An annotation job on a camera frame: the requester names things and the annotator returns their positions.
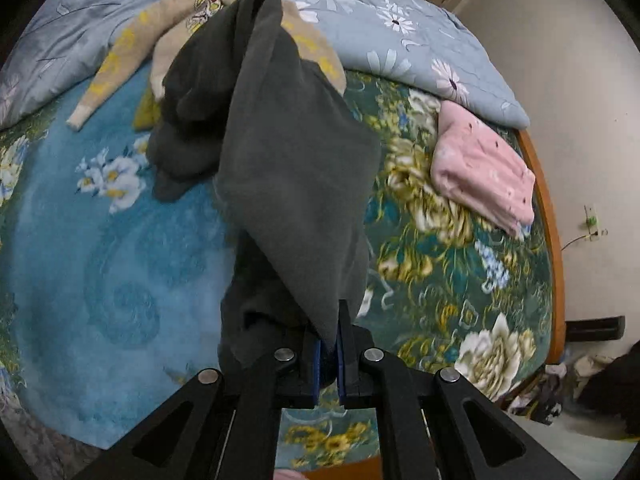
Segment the teal floral bed blanket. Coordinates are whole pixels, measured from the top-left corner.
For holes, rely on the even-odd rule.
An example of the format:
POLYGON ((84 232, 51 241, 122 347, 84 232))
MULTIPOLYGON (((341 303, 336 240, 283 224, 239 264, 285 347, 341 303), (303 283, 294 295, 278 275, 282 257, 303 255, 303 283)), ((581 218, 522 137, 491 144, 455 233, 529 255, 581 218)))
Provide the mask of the teal floral bed blanket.
MULTIPOLYGON (((153 197, 134 128, 147 83, 81 132, 73 89, 1 136, 1 419, 40 479, 73 477, 217 362, 235 232, 209 183, 153 197)), ((409 366, 455 365, 504 396, 551 346, 544 218, 514 238, 435 192, 434 96, 352 72, 345 98, 382 142, 358 323, 409 366)))

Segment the mustard yellow garment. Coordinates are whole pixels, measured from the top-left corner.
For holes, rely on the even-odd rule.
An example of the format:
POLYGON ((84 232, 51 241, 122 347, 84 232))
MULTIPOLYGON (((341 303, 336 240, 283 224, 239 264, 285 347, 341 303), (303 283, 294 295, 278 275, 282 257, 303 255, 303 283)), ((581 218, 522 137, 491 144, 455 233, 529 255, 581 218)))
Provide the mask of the mustard yellow garment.
POLYGON ((135 132, 152 130, 161 117, 160 104, 155 101, 152 88, 148 84, 134 113, 132 128, 135 132))

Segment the orange wooden bed frame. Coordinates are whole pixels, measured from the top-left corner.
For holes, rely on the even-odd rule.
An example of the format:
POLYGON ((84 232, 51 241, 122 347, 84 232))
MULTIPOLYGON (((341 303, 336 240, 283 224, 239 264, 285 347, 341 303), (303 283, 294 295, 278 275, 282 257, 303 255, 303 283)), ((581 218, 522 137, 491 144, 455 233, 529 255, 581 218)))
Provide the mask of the orange wooden bed frame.
POLYGON ((536 177, 535 195, 539 208, 539 217, 544 224, 544 236, 547 241, 552 276, 551 340, 547 363, 558 364, 561 361, 566 343, 565 281, 561 241, 548 184, 532 139, 526 130, 518 130, 516 137, 522 150, 524 162, 536 177))

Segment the beige sweater with yellow letters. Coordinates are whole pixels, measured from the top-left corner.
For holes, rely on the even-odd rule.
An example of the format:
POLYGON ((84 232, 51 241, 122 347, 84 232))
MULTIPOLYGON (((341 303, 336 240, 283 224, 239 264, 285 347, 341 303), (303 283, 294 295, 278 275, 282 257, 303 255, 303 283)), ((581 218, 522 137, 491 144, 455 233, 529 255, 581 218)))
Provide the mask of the beige sweater with yellow letters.
MULTIPOLYGON (((155 101, 165 94, 164 78, 180 49, 201 26, 235 0, 158 0, 120 32, 88 89, 66 120, 78 131, 93 113, 142 65, 152 60, 150 86, 155 101)), ((338 93, 346 89, 343 65, 329 41, 314 27, 314 12, 291 0, 282 1, 281 26, 296 43, 299 56, 315 62, 338 93)))

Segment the pile of clothes on floor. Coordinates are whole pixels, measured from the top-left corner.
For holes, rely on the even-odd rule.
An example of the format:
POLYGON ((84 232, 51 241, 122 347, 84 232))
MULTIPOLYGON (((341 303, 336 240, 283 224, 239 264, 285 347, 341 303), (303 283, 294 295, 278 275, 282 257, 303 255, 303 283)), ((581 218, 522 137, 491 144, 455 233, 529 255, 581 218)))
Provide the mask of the pile of clothes on floor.
POLYGON ((613 417, 639 435, 639 346, 615 359, 587 354, 551 366, 503 404, 509 414, 551 425, 562 413, 613 417))

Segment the light blue floral quilt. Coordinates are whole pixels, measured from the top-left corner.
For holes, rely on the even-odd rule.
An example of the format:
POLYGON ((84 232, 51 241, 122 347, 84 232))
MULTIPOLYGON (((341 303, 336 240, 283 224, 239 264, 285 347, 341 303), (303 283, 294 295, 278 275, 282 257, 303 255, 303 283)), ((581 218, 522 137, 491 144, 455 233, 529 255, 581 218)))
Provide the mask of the light blue floral quilt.
MULTIPOLYGON (((125 24, 157 0, 46 0, 1 69, 9 128, 93 75, 125 24)), ((488 54, 449 11, 416 0, 291 0, 343 66, 453 100, 497 125, 529 118, 488 54)))

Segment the folded pink garment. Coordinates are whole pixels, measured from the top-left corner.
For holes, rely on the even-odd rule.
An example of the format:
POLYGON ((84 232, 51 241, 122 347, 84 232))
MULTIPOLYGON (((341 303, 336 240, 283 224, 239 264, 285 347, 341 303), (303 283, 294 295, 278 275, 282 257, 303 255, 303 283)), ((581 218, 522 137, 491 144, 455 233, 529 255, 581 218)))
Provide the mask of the folded pink garment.
POLYGON ((440 104, 431 180, 440 195, 518 240, 534 223, 533 171, 498 133, 455 102, 440 104))

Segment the dark grey fleece pants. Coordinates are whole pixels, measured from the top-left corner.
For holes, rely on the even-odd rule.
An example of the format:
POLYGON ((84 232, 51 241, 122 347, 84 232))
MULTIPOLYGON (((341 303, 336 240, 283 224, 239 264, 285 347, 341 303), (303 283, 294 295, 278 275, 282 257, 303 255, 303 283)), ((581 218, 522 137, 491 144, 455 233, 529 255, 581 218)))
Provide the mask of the dark grey fleece pants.
POLYGON ((282 0, 234 0, 194 32, 165 76, 146 152, 156 198, 213 179, 238 229, 220 305, 227 374, 307 336, 332 349, 338 315, 358 312, 367 285, 381 142, 299 55, 283 17, 282 0))

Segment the wall socket with green plug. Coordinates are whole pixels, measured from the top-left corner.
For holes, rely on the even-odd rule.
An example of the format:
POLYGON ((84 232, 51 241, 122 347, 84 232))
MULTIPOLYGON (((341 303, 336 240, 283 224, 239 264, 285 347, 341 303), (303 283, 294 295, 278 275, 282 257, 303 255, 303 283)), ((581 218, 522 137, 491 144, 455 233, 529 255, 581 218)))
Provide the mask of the wall socket with green plug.
POLYGON ((580 227, 582 234, 565 243, 561 248, 562 252, 580 242, 593 242, 594 240, 600 240, 602 237, 608 236, 608 229, 602 226, 596 206, 593 204, 585 205, 584 213, 585 220, 580 227))

